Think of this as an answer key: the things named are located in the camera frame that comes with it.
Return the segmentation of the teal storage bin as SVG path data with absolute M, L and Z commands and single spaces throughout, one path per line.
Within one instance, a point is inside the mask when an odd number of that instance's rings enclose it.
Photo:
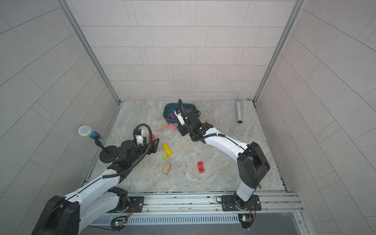
M 164 107 L 164 110 L 163 110 L 163 118 L 165 119 L 165 121 L 167 123 L 172 123 L 172 124 L 178 124 L 179 123 L 179 120 L 176 118 L 176 119 L 171 119 L 169 114 L 170 113 L 174 113 L 174 110 L 179 108 L 178 106 L 178 103 L 169 103 L 167 104 L 165 107 Z M 194 104 L 191 104 L 191 103 L 184 103 L 183 104 L 183 108 L 185 109 L 185 111 L 193 111 L 198 117 L 200 116 L 200 112 L 197 110 L 196 106 Z

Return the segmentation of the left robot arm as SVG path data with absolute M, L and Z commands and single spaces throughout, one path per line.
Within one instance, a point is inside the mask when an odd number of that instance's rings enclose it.
M 54 196 L 45 205 L 34 235 L 78 235 L 92 222 L 107 212 L 141 212 L 143 197 L 129 197 L 128 192 L 117 187 L 151 153 L 156 153 L 159 139 L 134 134 L 133 140 L 124 141 L 120 147 L 104 147 L 100 137 L 95 143 L 102 149 L 100 160 L 110 166 L 85 186 L 65 196 Z

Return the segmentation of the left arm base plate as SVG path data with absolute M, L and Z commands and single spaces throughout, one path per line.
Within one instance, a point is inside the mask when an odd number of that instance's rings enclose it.
M 126 207 L 121 207 L 120 209 L 116 209 L 116 212 L 119 213 L 131 213 L 131 212 L 142 212 L 143 205 L 144 205 L 144 197 L 136 196 L 136 197 L 128 197 Z

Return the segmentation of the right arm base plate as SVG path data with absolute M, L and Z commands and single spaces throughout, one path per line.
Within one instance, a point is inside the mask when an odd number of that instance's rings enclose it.
M 224 212 L 233 211 L 261 211 L 261 204 L 258 195 L 252 195 L 247 201 L 243 201 L 236 194 L 220 196 Z

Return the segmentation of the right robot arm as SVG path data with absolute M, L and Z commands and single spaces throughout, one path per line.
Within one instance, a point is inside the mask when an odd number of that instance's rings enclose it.
M 255 142 L 246 144 L 228 137 L 213 125 L 202 123 L 191 110 L 177 108 L 174 114 L 179 120 L 178 130 L 182 136 L 189 134 L 193 142 L 216 147 L 236 161 L 241 183 L 232 203 L 240 210 L 247 209 L 251 205 L 251 197 L 270 170 L 261 147 Z

